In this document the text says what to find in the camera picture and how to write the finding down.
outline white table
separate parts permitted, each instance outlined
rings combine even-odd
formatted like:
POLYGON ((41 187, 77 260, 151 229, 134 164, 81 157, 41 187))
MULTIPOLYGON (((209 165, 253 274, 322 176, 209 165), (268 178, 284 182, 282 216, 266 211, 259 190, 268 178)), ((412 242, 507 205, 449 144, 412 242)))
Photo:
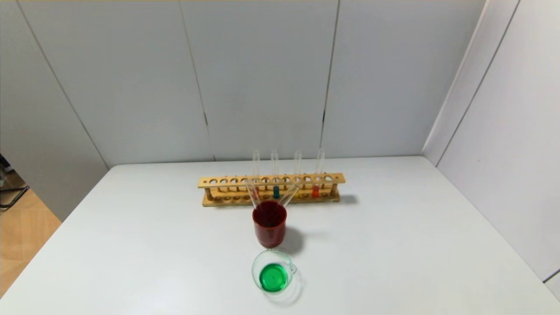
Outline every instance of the white table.
POLYGON ((325 161, 325 171, 346 177, 342 202, 288 207, 288 247, 306 284, 293 305, 272 304, 250 274, 263 250, 250 207, 203 208, 196 187, 202 176, 250 170, 251 162, 114 167, 0 300, 0 314, 560 314, 422 157, 325 161))

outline green liquid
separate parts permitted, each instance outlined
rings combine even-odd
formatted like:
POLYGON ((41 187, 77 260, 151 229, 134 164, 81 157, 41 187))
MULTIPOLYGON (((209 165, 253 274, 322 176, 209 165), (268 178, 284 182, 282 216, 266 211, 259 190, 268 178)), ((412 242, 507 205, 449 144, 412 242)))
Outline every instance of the green liquid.
POLYGON ((281 265, 270 263, 261 270, 259 281, 265 291, 278 292, 286 287, 288 273, 281 265))

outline glass measuring cup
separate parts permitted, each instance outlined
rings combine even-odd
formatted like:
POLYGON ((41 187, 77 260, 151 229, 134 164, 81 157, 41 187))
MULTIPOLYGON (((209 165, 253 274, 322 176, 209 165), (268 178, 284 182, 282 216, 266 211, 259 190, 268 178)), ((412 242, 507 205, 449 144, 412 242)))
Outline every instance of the glass measuring cup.
POLYGON ((253 262, 251 272, 256 286, 266 294, 285 291, 297 271, 290 257, 276 249, 267 249, 253 262))

